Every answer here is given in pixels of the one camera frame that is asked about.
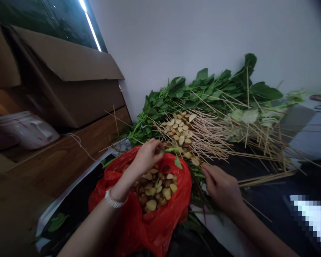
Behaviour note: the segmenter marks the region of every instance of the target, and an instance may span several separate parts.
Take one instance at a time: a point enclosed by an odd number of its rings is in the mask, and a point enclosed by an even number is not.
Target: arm
[[[163,158],[163,153],[154,154],[156,147],[163,146],[153,138],[139,149],[132,164],[111,189],[112,199],[124,202],[133,183]],[[109,237],[118,213],[119,209],[109,206],[103,199],[64,245],[58,257],[97,256]]]
[[[202,165],[209,195],[240,230],[267,256],[298,256],[245,205],[238,181],[217,166]]]

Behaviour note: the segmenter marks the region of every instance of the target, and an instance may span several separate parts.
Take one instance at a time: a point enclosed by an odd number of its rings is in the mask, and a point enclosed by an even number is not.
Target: hand
[[[246,206],[241,197],[238,181],[217,166],[202,164],[207,191],[214,202],[227,214],[237,215]]]
[[[135,170],[137,178],[152,169],[152,167],[163,158],[163,152],[155,154],[156,148],[161,150],[164,146],[160,140],[152,138],[139,149],[134,161],[129,166],[129,169]]]

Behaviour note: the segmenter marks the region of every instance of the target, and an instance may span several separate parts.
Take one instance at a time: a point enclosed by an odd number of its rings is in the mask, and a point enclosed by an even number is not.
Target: string
[[[81,145],[81,139],[79,136],[73,134],[73,133],[67,133],[67,134],[63,134],[63,136],[71,136],[79,145],[80,147],[87,153],[87,155],[89,156],[90,159],[92,159],[93,161],[98,161],[96,159],[94,159],[89,153],[88,151]]]

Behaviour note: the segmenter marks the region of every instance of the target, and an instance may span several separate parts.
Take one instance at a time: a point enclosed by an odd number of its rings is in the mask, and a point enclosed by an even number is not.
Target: person's left hand
[[[155,154],[156,148],[162,150],[164,149],[164,146],[160,140],[152,138],[139,149],[134,161],[128,167],[128,170],[133,170],[136,178],[145,174],[163,158],[163,152]]]

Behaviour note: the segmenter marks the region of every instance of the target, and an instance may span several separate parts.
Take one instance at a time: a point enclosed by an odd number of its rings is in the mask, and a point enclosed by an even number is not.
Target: plastic bag
[[[95,190],[89,197],[90,212],[105,197],[106,190],[117,183],[125,165],[132,163],[139,148],[140,146],[134,147],[107,166],[103,178],[98,181]],[[158,257],[166,255],[177,223],[185,222],[188,218],[188,205],[192,189],[187,164],[180,159],[183,169],[179,169],[174,163],[175,157],[165,153],[158,165],[163,174],[177,175],[178,190],[176,193],[166,206],[142,214],[139,196],[130,191],[128,201],[122,207],[119,220],[110,235],[110,243],[106,243],[107,247],[104,249],[106,256],[108,253],[115,256],[128,256],[144,248],[149,249]]]

